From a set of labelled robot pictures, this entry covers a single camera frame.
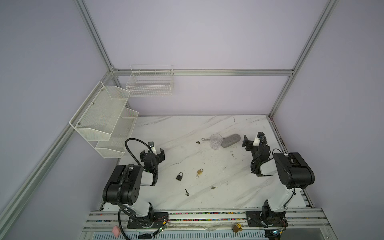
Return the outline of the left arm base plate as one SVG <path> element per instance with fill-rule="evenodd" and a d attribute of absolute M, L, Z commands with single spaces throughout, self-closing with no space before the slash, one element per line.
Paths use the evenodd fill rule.
<path fill-rule="evenodd" d="M 133 217 L 129 218 L 128 229 L 158 229 L 169 220 L 169 213 L 155 212 L 152 217 Z"/>

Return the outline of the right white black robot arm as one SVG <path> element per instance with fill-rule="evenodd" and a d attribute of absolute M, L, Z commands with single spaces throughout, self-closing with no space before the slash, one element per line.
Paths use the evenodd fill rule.
<path fill-rule="evenodd" d="M 252 174 L 257 177 L 272 177 L 277 174 L 280 180 L 260 211 L 246 212 L 249 227 L 287 226 L 288 205 L 296 194 L 315 182 L 314 172 L 299 153 L 285 154 L 279 149 L 271 150 L 263 132 L 258 132 L 253 141 L 244 136 L 242 147 L 252 154 Z"/>

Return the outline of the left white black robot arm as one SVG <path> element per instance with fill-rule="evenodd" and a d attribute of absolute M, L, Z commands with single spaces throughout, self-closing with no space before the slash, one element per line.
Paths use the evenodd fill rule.
<path fill-rule="evenodd" d="M 152 218 L 154 209 L 151 203 L 139 199 L 141 187 L 153 187 L 159 177 L 159 164 L 165 160 L 165 151 L 160 153 L 142 151 L 140 159 L 143 166 L 118 165 L 115 167 L 102 198 L 105 203 L 118 206 L 125 214 L 134 218 Z"/>

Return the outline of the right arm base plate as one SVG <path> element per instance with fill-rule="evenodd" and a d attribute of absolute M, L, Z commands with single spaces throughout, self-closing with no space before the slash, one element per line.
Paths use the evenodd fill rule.
<path fill-rule="evenodd" d="M 286 212 L 271 212 L 264 214 L 262 211 L 248 211 L 246 212 L 246 220 L 248 226 L 251 228 L 277 228 L 288 226 Z"/>

